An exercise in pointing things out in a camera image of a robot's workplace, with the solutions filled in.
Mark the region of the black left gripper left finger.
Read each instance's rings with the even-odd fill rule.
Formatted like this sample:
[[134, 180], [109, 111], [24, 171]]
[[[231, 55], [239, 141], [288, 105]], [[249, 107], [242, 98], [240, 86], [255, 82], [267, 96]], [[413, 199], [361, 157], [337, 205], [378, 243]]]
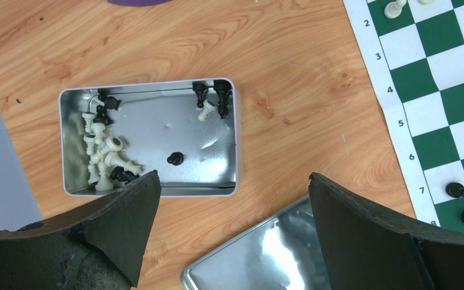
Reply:
[[151, 171], [113, 193], [0, 231], [0, 289], [130, 289], [160, 203]]

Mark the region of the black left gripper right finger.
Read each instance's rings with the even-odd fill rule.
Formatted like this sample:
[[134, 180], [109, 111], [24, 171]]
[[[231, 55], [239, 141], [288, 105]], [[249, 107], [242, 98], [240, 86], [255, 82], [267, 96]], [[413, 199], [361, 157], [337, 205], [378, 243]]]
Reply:
[[332, 289], [464, 289], [464, 233], [408, 217], [322, 174], [309, 179]]

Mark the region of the silver tin lid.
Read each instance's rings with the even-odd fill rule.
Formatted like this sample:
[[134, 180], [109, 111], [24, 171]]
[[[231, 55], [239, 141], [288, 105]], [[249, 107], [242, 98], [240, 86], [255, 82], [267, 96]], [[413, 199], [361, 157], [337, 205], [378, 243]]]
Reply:
[[181, 272], [185, 289], [330, 289], [308, 196]]

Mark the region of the silver tin box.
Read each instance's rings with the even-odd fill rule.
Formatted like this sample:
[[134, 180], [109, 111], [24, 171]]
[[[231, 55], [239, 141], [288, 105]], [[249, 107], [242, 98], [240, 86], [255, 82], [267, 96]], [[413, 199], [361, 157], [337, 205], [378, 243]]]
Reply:
[[88, 184], [83, 112], [101, 113], [120, 156], [157, 171], [163, 197], [229, 196], [243, 178], [240, 92], [225, 77], [68, 88], [59, 94], [63, 189], [101, 196]]

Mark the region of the green white chess board mat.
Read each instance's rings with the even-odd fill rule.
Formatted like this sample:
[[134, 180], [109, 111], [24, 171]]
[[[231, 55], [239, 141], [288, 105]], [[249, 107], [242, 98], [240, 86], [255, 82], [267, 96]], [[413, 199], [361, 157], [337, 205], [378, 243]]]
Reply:
[[345, 1], [416, 218], [464, 233], [464, 1]]

